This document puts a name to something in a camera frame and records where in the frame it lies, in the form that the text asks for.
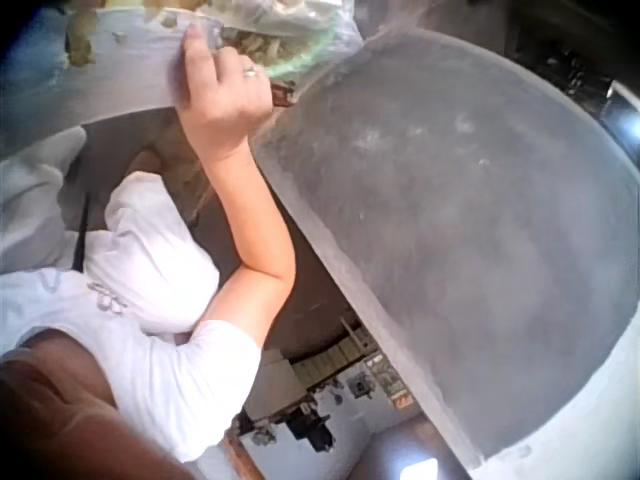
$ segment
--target white sleeve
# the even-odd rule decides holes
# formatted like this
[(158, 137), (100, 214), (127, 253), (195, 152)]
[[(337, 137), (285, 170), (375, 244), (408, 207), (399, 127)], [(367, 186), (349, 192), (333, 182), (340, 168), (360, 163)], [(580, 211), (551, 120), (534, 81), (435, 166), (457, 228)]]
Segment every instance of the white sleeve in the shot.
[(133, 395), (114, 391), (118, 408), (179, 461), (195, 460), (222, 440), (242, 409), (260, 349), (224, 321), (208, 321), (179, 347), (149, 340), (148, 358), (138, 357), (140, 363), (133, 365)]

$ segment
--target woman's arm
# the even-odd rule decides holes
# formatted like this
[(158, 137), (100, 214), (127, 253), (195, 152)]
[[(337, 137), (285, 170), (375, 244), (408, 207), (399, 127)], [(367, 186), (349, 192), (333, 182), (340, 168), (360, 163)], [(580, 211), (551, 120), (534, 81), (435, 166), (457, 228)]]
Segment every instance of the woman's arm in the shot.
[[(247, 141), (249, 130), (271, 113), (269, 79), (234, 49), (212, 57), (196, 27), (184, 49), (190, 102), (178, 109), (180, 121), (220, 197), (242, 262), (196, 331), (206, 320), (224, 320), (262, 347), (295, 279), (291, 237)], [(245, 75), (251, 68), (256, 76)]]

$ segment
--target hand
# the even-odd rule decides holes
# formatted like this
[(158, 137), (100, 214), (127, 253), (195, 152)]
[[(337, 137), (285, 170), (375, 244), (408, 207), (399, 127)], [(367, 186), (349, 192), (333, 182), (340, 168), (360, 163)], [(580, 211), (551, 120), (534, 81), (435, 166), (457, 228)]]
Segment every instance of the hand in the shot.
[[(189, 143), (206, 166), (248, 150), (249, 131), (273, 109), (270, 82), (261, 67), (230, 47), (211, 55), (202, 31), (192, 25), (184, 42), (188, 106), (178, 116)], [(248, 77), (247, 69), (256, 76)]]

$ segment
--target gray curved lid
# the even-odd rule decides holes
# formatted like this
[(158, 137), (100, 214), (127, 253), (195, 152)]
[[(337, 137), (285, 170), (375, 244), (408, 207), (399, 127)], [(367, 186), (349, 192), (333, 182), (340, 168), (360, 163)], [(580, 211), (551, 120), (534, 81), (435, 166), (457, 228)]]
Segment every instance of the gray curved lid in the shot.
[(553, 416), (635, 311), (628, 159), (489, 52), (380, 38), (284, 113), (258, 158), (427, 415), (467, 442), (467, 467)]

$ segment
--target ring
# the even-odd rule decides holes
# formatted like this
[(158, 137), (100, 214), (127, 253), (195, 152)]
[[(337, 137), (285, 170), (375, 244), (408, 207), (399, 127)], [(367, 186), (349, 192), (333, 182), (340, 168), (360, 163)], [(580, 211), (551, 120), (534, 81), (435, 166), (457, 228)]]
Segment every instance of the ring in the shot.
[(245, 77), (257, 77), (258, 76), (258, 71), (256, 70), (256, 67), (254, 67), (253, 65), (250, 67), (247, 67), (244, 69), (244, 76)]

